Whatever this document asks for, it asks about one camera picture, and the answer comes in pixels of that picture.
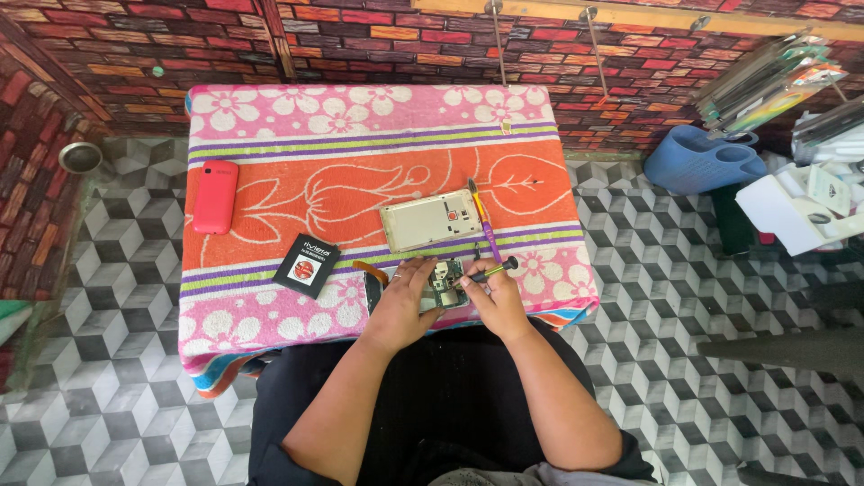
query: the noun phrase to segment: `hand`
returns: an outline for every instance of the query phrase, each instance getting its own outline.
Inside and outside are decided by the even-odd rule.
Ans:
[[[436,307],[420,316],[420,294],[436,263],[438,258],[423,259],[417,255],[399,265],[396,274],[401,277],[394,276],[381,294],[360,341],[372,342],[395,354],[432,327],[444,309]]]
[[[483,272],[498,264],[494,259],[479,259],[471,265],[467,275]],[[486,295],[483,287],[468,277],[462,277],[459,282],[471,298],[471,302],[477,307],[480,320],[505,344],[534,329],[525,315],[525,307],[522,306],[516,280],[507,275],[506,270],[493,274],[486,281],[486,285],[492,291],[490,295]]]

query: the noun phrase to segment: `screwdriver handle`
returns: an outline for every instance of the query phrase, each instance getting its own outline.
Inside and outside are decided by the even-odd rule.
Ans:
[[[519,262],[516,260],[516,257],[510,256],[504,260],[504,263],[501,265],[494,266],[485,272],[477,272],[471,276],[471,279],[478,284],[482,284],[495,273],[501,272],[502,270],[513,270],[515,268],[519,268]]]

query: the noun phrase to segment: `brick pattern wall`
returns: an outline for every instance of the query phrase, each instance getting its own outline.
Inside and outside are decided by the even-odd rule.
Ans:
[[[652,1],[706,10],[731,5]],[[852,9],[860,0],[838,1]],[[744,0],[734,8],[776,15],[784,2],[806,6],[804,0]],[[108,126],[118,133],[185,134],[183,96],[197,84],[278,82],[252,0],[6,5],[5,15],[99,98],[114,118]],[[278,0],[276,5],[301,83],[487,84],[499,78],[492,20],[485,15],[414,10],[410,0]],[[619,99],[604,105],[597,103],[602,89],[584,23],[502,17],[508,80],[549,88],[569,149],[653,149],[672,126],[698,120],[688,106],[695,88],[761,42],[756,36],[708,31],[596,27],[607,84]],[[831,56],[853,73],[841,86],[850,98],[864,92],[864,45],[835,42],[834,47]],[[165,74],[156,77],[153,67]],[[832,90],[823,90],[765,130],[788,135],[788,118],[838,102]]]
[[[119,133],[188,132],[183,99],[195,85],[279,82],[251,0],[29,4],[3,13],[102,101]]]
[[[91,122],[0,49],[0,126],[0,298],[48,300],[81,185],[57,154]]]
[[[864,23],[861,0],[615,0],[656,7]]]
[[[306,82],[500,80],[492,19],[485,15],[418,11],[400,0],[311,0],[282,12],[285,31],[297,35],[291,53]],[[672,126],[699,119],[688,106],[695,88],[762,42],[757,36],[597,23],[607,85],[619,101],[599,105],[599,69],[584,22],[502,17],[501,24],[508,80],[549,88],[564,147],[575,150],[652,150]],[[862,48],[835,42],[831,55],[855,73],[841,82],[850,98],[864,92]],[[763,131],[788,137],[791,120],[803,109],[824,111],[839,102],[833,90],[823,90]]]

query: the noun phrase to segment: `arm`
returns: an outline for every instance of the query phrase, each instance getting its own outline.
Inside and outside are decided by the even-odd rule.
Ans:
[[[381,378],[391,358],[429,330],[443,309],[419,316],[420,293],[437,259],[397,269],[360,338],[282,441],[302,467],[348,486],[357,482]]]
[[[495,265],[478,260],[468,274]],[[562,470],[601,470],[617,463],[622,452],[618,427],[528,322],[516,281],[495,273],[487,283],[490,295],[470,278],[463,277],[461,284],[516,362],[546,460]]]

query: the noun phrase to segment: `precision screwdriver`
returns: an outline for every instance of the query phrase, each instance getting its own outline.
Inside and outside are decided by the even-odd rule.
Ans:
[[[469,277],[474,282],[477,282],[478,284],[483,284],[494,273],[501,272],[502,270],[513,270],[514,268],[519,268],[519,262],[516,261],[516,257],[511,256],[511,257],[508,257],[506,260],[504,260],[504,262],[501,263],[500,265],[494,266],[494,267],[490,268],[489,270],[486,270],[485,272],[477,272],[474,275],[469,275]],[[453,286],[450,288],[451,289],[460,289],[461,287],[462,287],[462,284],[460,284],[458,281],[456,281],[453,284]]]

